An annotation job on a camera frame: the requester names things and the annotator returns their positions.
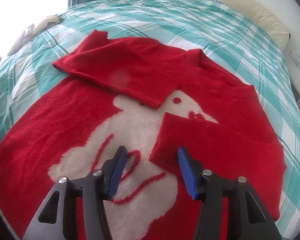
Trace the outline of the red sweater with white motif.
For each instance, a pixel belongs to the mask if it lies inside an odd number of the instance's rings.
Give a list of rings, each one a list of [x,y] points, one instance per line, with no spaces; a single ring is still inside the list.
[[[18,237],[58,178],[85,177],[119,146],[128,161],[105,203],[114,239],[193,237],[200,204],[181,178],[181,146],[223,178],[247,178],[279,218],[283,147],[255,88],[202,50],[94,30],[53,67],[66,78],[0,143],[0,210]]]

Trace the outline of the patterned cream pillow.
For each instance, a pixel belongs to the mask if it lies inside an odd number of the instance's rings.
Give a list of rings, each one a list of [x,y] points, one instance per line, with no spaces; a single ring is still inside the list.
[[[29,25],[17,38],[15,43],[12,45],[10,51],[7,53],[8,56],[11,56],[17,53],[22,46],[24,46],[27,42],[32,41],[36,36],[41,34],[42,32],[54,27],[63,22],[61,16],[49,16],[42,20],[39,23],[33,23]]]

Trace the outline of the teal plaid bedspread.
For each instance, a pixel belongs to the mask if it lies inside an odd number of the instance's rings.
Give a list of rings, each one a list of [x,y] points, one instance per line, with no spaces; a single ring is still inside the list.
[[[0,63],[0,142],[65,77],[52,62],[94,29],[110,38],[151,37],[185,50],[199,48],[257,91],[287,167],[276,224],[283,239],[293,237],[300,219],[300,112],[283,53],[261,27],[214,0],[98,0],[70,7],[61,18]]]

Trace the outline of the cream padded headboard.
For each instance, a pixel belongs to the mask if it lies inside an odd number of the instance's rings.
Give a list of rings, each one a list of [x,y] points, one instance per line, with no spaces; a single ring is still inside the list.
[[[271,11],[254,0],[217,1],[252,20],[272,38],[281,51],[284,51],[290,40],[290,32]]]

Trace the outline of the wall switch panel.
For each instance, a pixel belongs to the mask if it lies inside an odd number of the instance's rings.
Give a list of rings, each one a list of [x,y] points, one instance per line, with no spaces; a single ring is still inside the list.
[[[289,56],[293,60],[294,64],[300,69],[300,54],[291,50],[289,52]]]

